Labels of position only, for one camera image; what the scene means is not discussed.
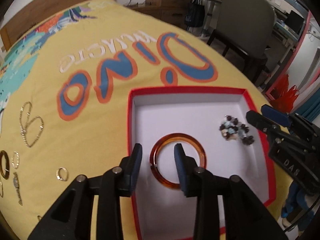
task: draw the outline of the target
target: metal screw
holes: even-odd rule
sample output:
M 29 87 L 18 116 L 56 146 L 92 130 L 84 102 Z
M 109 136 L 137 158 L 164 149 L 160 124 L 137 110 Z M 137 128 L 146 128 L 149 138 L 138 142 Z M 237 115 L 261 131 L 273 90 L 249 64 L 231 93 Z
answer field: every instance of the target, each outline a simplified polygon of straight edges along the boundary
M 205 171 L 205 169 L 202 168 L 202 167 L 195 167 L 195 172 L 196 172 L 196 173 L 202 173 L 202 172 L 204 172 L 204 171 Z
M 230 179 L 233 181 L 233 182 L 240 182 L 240 177 L 238 175 L 232 175 L 230 177 Z
M 122 171 L 121 167 L 114 167 L 114 168 L 112 169 L 112 172 L 115 173 L 115 174 L 118 174 L 118 173 L 120 173 L 121 171 Z
M 85 175 L 78 175 L 77 178 L 76 178 L 76 180 L 77 180 L 78 182 L 83 182 L 86 178 L 87 178 L 87 177 L 86 177 Z

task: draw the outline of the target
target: black bag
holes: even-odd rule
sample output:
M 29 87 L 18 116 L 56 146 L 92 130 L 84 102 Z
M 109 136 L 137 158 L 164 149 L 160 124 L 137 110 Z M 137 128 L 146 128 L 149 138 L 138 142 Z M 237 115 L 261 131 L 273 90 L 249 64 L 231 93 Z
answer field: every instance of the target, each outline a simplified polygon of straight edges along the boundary
M 194 0 L 188 4 L 184 24 L 188 27 L 201 27 L 203 25 L 204 15 L 204 6 L 200 4 L 200 0 Z

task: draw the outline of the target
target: yellow bedsheet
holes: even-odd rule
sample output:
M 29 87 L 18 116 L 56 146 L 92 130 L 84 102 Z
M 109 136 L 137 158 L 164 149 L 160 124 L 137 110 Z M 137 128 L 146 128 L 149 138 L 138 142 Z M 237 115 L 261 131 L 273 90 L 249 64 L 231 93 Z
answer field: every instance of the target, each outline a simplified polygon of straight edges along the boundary
M 0 150 L 10 158 L 14 151 L 20 155 L 19 168 L 10 167 L 8 180 L 1 177 L 0 210 L 21 240 L 78 174 L 102 175 L 128 154 L 132 89 L 227 86 L 247 89 L 257 109 L 267 103 L 240 71 L 202 41 L 113 0 L 84 2 L 36 26 L 11 48 L 0 78 Z M 29 120 L 29 105 L 22 113 L 25 143 L 19 115 L 26 102 L 32 109 Z M 36 116 L 40 118 L 31 123 Z M 41 119 L 43 132 L 33 144 Z M 59 167 L 68 169 L 67 182 L 57 180 Z M 13 186 L 14 172 L 23 206 Z M 268 209 L 277 218 L 291 180 L 276 165 L 275 175 L 277 198 Z M 135 240 L 131 200 L 121 199 L 121 208 L 124 238 Z

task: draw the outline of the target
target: gray chair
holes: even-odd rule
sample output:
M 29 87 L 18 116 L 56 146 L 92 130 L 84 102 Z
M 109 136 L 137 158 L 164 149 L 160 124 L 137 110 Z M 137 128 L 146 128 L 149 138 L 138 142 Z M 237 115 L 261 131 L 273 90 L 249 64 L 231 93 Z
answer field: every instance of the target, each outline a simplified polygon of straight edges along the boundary
M 254 83 L 268 60 L 264 51 L 274 21 L 275 14 L 267 0 L 222 0 L 217 28 L 207 44 L 217 38 L 226 45 L 223 56 L 229 48 L 242 56 L 244 74 L 256 68 Z

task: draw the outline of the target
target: teal curtain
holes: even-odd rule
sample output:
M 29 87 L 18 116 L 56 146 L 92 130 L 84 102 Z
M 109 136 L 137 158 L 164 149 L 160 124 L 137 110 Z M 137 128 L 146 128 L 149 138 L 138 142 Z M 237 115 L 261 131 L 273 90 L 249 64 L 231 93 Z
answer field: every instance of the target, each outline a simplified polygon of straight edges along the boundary
M 320 89 L 317 90 L 302 106 L 300 106 L 296 113 L 302 115 L 304 118 L 312 122 L 320 114 Z

